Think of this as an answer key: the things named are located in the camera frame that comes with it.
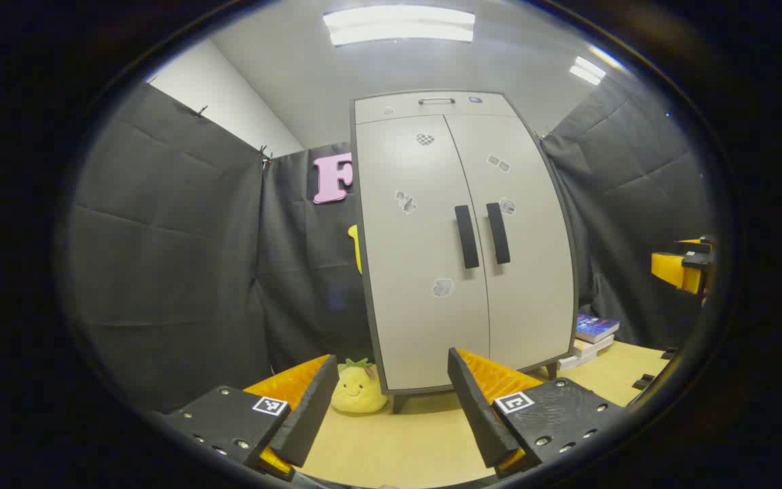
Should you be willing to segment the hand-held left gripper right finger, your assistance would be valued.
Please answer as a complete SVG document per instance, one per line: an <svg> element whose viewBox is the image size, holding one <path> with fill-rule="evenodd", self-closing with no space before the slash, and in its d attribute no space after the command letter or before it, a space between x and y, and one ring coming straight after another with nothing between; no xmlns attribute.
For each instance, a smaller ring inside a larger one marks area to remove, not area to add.
<svg viewBox="0 0 782 489"><path fill-rule="evenodd" d="M486 467L506 479L555 467L595 445L626 409L569 380L537 380L450 348L447 374Z"/></svg>

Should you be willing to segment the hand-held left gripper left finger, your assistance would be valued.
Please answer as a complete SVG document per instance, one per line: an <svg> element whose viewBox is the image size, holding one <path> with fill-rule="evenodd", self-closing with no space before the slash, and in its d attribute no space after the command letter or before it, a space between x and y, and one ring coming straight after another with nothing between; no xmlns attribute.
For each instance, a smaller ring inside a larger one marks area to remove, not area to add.
<svg viewBox="0 0 782 489"><path fill-rule="evenodd" d="M241 467L289 481L322 427L337 366L336 356L326 354L246 388L221 384L160 420Z"/></svg>

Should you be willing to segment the grey double-door shoe cabinet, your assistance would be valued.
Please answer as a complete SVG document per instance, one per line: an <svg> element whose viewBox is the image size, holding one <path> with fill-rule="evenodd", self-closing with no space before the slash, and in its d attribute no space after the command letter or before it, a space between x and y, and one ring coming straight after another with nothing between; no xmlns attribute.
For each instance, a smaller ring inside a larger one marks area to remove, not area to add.
<svg viewBox="0 0 782 489"><path fill-rule="evenodd" d="M440 90L410 90L410 92L440 92ZM441 90L441 92L485 92L485 91L484 90ZM364 96L364 97L381 96L381 95L394 94L394 93L401 93L401 92L391 92L391 93L385 93L385 94L373 94L373 95ZM527 126L527 123L525 123L525 121L524 121L524 119L523 119L523 117L521 115L521 112L519 112L518 109L513 105L513 102L509 99L509 97L506 94L502 93L502 92L491 92L491 93L499 93L499 94L502 94L503 96L506 97L506 100L508 100L508 102L510 103L512 108L517 113L515 115L515 117L517 117L518 120L521 120L522 123L524 123L525 127L527 128L527 130L529 131L529 133L533 137L533 140L536 143L537 148L539 149L541 157L545 161L547 169L549 169L551 171L551 173L552 173L553 181L555 181L555 186L557 188L557 194L559 196L559 201L561 201L561 206L563 208L563 213L564 213L564 216L565 216L565 222L567 223L567 228L568 228L568 232L569 232L569 241L570 241L571 250L572 250L572 257L573 257L573 264L574 264L574 287L575 287L575 310L574 310L574 316L575 316L575 313L577 312L577 308L578 308L578 290L577 290L577 288L578 288L578 279L577 279L578 264L577 264L577 260L576 260L576 257L575 257L575 239L574 239L574 233L572 231L572 227L571 227L571 223L570 223L569 211L568 211L567 205L563 201L563 198L562 198L562 195L561 195L561 185L559 184L559 180L558 180L558 177L557 177L556 170L555 170L555 168L553 168L553 165L549 163L549 161L547 160L547 157L541 151L540 143L538 142L537 138L534 136L534 134L531 132L531 130ZM375 355L375 361L376 361L376 364L377 364L377 372L378 372L378 376L379 376L379 383L381 383L382 393L388 394L393 399L393 412L394 412L394 414L399 414L399 412L403 409L403 406L404 406L405 402L408 399L410 399L410 397L429 395L429 394L433 394L433 393L448 392L451 389L452 386L451 386L451 382L450 382L450 385L446 386L444 388L424 390L424 391L421 391L421 392L391 392L391 391L388 390L388 388L386 386L386 381L385 381L385 378L384 378L384 375L383 375L383 369L382 369L382 365L381 365L381 358L379 357L378 341L377 341L376 334L375 334L375 326L373 326L373 312L372 312L372 303L371 303L370 290L369 290L369 282L367 282L367 278L365 276L365 259L363 257L363 251L364 251L365 248L364 248L364 245L363 245L363 242L362 242L362 239L363 239L364 235L363 235L363 232L362 232L361 195L360 195L360 186L359 186L359 183L357 183L357 180L356 180L357 176L359 174L359 166L358 166L358 160L357 160L357 149L356 149L356 128L360 124L355 124L354 123L354 101L356 101L358 99L362 99L364 97L358 97L358 98L354 99L351 102L351 106L350 106L350 121L351 121L350 145L351 145L351 149L352 149L354 170L356 171L356 175L354 175L354 186L356 186L356 192L357 192L359 200L360 200L360 208L359 208L359 211L358 211L358 220L357 220L357 226L358 226L358 251L360 253L360 259L361 259L361 272L362 272L362 279L363 279L363 285L364 285L364 291L365 291L365 299L366 299L366 305L367 305L367 320L369 320L369 327L370 327L370 332L371 332L371 340L373 342L373 355ZM573 335L572 335L572 343L571 343L571 346L570 346L568 354L571 352L572 344L573 344ZM485 358L488 358L488 359L491 360L491 358L489 356L489 353L487 353L487 354L476 353L476 354L479 354L479 355L484 356ZM538 367L541 367L541 366L546 366L546 367L548 367L550 369L556 369L556 364L557 364L557 362L561 358L550 360L546 364L538 365L538 366L535 366L534 368L531 368L531 369L518 369L517 371L525 372L525 374L527 374L528 372L532 372L534 369L536 369Z"/></svg>

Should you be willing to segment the grey cabinet door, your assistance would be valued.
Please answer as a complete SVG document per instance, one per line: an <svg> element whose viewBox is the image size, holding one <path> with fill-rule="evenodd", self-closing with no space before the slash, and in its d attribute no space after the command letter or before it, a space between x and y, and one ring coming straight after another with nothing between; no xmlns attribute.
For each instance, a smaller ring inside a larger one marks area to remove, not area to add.
<svg viewBox="0 0 782 489"><path fill-rule="evenodd" d="M480 238L444 115L356 128L365 276L386 386L450 385L450 348L489 353ZM468 205L480 266L465 269L454 207Z"/></svg>
<svg viewBox="0 0 782 489"><path fill-rule="evenodd" d="M531 369L568 354L576 291L555 179L521 120L448 115L472 198L488 298L488 355ZM499 203L510 263L497 264L486 204Z"/></svg>

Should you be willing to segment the grey cabinet drawer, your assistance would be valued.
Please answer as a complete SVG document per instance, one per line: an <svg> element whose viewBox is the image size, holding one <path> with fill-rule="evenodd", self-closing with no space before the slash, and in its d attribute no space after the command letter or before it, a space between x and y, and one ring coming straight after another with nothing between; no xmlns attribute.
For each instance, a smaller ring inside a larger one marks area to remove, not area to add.
<svg viewBox="0 0 782 489"><path fill-rule="evenodd" d="M454 97L456 103L425 103L425 97ZM354 101L354 123L365 124L417 115L508 115L516 111L506 97L491 92L401 92Z"/></svg>

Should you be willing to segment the yellow plush toy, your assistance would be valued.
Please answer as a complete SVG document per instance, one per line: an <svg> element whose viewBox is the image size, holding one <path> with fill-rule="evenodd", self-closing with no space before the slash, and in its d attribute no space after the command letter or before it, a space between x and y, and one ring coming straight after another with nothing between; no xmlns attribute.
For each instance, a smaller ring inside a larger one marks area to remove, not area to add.
<svg viewBox="0 0 782 489"><path fill-rule="evenodd" d="M375 414L387 405L375 364L368 358L338 365L338 382L330 405L342 414Z"/></svg>

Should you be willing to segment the blue book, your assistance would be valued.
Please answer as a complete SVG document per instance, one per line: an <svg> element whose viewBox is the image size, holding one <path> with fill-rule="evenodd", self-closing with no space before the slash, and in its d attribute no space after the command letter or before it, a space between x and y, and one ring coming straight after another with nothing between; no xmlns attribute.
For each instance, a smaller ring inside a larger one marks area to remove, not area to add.
<svg viewBox="0 0 782 489"><path fill-rule="evenodd" d="M620 329L618 320L578 314L575 323L575 338L595 344L608 336L614 335L618 329Z"/></svg>

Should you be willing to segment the white book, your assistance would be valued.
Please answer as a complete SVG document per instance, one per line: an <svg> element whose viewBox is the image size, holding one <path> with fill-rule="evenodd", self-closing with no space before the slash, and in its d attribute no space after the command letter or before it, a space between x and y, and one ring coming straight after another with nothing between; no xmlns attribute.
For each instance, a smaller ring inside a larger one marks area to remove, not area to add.
<svg viewBox="0 0 782 489"><path fill-rule="evenodd" d="M600 350L604 350L606 347L611 346L611 344L614 343L614 338L615 336L612 334L595 343L576 338L573 343L573 353L577 358L591 358L596 356Z"/></svg>
<svg viewBox="0 0 782 489"><path fill-rule="evenodd" d="M565 369L571 369L579 365L587 364L587 362L595 359L596 356L598 356L598 352L596 352L596 350L590 350L590 352L585 352L582 356L573 355L568 358L560 359L557 362L558 371L562 372L565 371Z"/></svg>

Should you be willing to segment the small ceiling light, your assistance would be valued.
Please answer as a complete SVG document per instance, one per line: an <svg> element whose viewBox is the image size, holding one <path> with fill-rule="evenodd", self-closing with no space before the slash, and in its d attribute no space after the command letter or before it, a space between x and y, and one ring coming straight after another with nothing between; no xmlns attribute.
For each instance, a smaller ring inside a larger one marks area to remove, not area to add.
<svg viewBox="0 0 782 489"><path fill-rule="evenodd" d="M581 58L581 56L577 56L574 59L574 64L569 68L569 73L592 84L592 86L599 86L606 76L604 69L600 69L599 66L585 58Z"/></svg>

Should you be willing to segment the black backdrop cloth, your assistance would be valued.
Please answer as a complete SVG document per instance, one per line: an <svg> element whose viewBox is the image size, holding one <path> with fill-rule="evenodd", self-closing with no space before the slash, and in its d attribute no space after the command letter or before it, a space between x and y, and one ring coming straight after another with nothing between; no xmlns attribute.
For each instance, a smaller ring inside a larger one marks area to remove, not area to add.
<svg viewBox="0 0 782 489"><path fill-rule="evenodd" d="M128 403L170 412L326 354L376 364L351 102L344 140L265 169L257 149L151 86L106 121L60 256L77 336ZM577 312L620 321L623 341L679 346L699 301L658 281L651 254L719 234L707 152L662 97L613 79L531 132L569 211Z"/></svg>

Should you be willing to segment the large ceiling light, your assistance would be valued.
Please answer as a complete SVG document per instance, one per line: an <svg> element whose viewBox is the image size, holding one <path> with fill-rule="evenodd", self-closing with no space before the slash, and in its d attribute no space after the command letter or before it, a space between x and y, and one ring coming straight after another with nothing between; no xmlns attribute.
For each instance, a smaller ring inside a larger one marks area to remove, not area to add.
<svg viewBox="0 0 782 489"><path fill-rule="evenodd" d="M474 40L474 13L415 4L380 4L322 17L333 46L407 38Z"/></svg>

